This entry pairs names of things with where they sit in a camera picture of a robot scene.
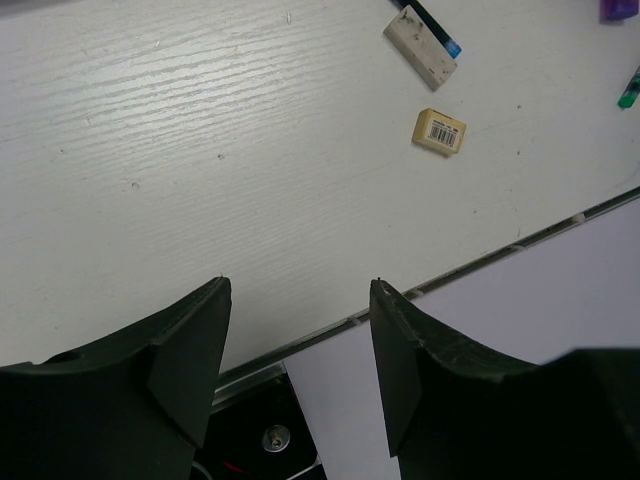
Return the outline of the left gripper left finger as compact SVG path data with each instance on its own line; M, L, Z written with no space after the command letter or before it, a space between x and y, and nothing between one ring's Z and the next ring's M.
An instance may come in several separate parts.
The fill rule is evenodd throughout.
M1 370L5 479L185 479L205 440L231 313L217 277L47 361Z

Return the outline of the purple highlighter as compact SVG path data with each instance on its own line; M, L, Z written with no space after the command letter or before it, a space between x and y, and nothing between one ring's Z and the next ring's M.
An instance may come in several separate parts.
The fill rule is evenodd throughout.
M639 0L601 0L600 19L604 22L623 22L639 14Z

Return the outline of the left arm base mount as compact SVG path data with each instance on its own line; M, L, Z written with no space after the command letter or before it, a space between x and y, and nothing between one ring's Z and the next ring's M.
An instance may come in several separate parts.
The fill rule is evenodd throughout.
M324 479L326 473L282 363L217 389L192 479Z

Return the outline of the blue capped clear pen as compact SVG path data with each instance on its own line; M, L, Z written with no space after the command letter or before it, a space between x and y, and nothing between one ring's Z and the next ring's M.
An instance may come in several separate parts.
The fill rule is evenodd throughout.
M425 9L418 0L392 0L399 9L407 6L413 8L422 22L429 28L433 35L445 48L452 59L456 59L462 52L460 45L449 35L440 23Z

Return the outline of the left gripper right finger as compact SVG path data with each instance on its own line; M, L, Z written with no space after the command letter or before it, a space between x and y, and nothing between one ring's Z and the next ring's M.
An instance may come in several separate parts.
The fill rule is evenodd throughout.
M639 353L573 350L535 365L370 286L389 451L405 479L635 479Z

